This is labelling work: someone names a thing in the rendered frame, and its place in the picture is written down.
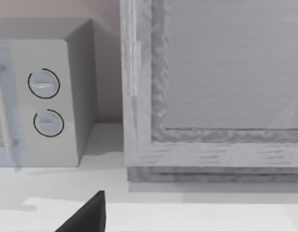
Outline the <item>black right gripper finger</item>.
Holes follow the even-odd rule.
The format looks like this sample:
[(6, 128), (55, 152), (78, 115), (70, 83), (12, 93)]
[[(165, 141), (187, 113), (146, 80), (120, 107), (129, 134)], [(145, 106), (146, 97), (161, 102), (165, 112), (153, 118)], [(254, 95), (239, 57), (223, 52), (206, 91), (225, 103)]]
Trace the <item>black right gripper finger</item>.
[(55, 232), (105, 232), (105, 191), (98, 191)]

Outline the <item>round microwave knob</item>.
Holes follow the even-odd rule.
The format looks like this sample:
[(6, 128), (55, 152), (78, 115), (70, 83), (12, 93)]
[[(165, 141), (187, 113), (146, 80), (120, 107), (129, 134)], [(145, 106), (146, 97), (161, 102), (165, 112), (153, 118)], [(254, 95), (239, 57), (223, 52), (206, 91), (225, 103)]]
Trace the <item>round microwave knob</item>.
[(48, 138), (56, 137), (64, 130), (62, 116), (57, 111), (51, 109), (36, 113), (33, 118), (33, 125), (40, 135)]
[(51, 99), (59, 93), (60, 81), (52, 70), (42, 68), (29, 74), (28, 88), (39, 99)]

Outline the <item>pale microwave oven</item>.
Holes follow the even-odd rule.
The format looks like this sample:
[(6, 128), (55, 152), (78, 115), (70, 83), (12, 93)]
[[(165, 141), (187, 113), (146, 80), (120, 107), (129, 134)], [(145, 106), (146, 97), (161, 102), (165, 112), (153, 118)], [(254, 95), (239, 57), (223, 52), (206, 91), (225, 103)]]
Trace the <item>pale microwave oven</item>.
[[(0, 18), (0, 62), (14, 81), (17, 144), (4, 147), (0, 125), (0, 167), (75, 167), (97, 114), (93, 23), (87, 18)], [(59, 93), (39, 99), (28, 76), (42, 68), (59, 78)], [(53, 138), (34, 128), (36, 113), (57, 111), (63, 132)]]

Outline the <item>grey cabinet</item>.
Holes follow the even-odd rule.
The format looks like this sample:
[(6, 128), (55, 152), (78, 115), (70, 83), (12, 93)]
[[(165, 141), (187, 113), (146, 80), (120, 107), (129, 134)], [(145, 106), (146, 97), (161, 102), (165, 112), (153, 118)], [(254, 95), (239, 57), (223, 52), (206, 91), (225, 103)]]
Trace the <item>grey cabinet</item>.
[(298, 183), (298, 0), (120, 0), (129, 182)]

